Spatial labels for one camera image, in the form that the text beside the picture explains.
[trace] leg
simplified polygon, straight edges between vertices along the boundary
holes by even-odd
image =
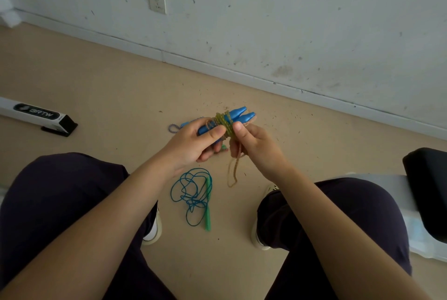
[[[383,188],[365,180],[341,178],[316,185],[408,274],[408,235],[402,214]],[[260,241],[289,254],[266,299],[336,299],[309,238],[281,192],[267,195],[258,208]]]
[[[121,165],[79,153],[42,156],[26,166],[0,208],[3,285],[128,176]],[[146,299],[173,298],[140,251],[142,238],[154,223],[156,209],[155,205],[138,229],[105,299],[135,292]]]

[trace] white sneaker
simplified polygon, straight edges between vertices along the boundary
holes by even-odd
[[[160,211],[157,208],[157,215],[155,216],[155,222],[152,225],[152,228],[148,235],[146,235],[142,239],[142,245],[152,245],[155,243],[161,236],[161,218],[160,218]]]
[[[265,196],[267,196],[268,193],[270,193],[274,190],[279,190],[277,185],[275,185],[275,184],[268,185],[264,192],[264,198],[265,198]],[[252,227],[251,240],[252,240],[253,245],[258,249],[268,250],[271,248],[270,246],[263,245],[259,239],[259,236],[257,235],[257,218],[253,224],[253,227]]]

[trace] electrical outlet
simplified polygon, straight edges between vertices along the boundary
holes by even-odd
[[[166,15],[166,0],[149,0],[149,8]]]

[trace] hand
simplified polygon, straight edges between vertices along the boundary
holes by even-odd
[[[272,182],[275,182],[284,169],[290,167],[281,149],[265,129],[252,124],[244,127],[240,122],[234,122],[233,129],[239,141],[230,140],[232,157],[237,157],[240,142],[243,153],[248,155],[262,175]]]
[[[194,161],[204,162],[214,153],[219,153],[222,141],[213,143],[225,134],[224,126],[220,125],[203,135],[197,135],[198,129],[209,120],[210,118],[204,117],[188,123],[157,153],[157,156],[167,159],[166,162],[173,165],[174,175]]]

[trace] left hand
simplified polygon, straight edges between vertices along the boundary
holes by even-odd
[[[174,175],[194,161],[204,162],[214,153],[219,153],[222,141],[213,143],[225,134],[224,126],[219,125],[203,135],[197,135],[198,129],[209,120],[209,117],[204,117],[188,123],[158,152],[157,156],[166,158],[173,165]]]

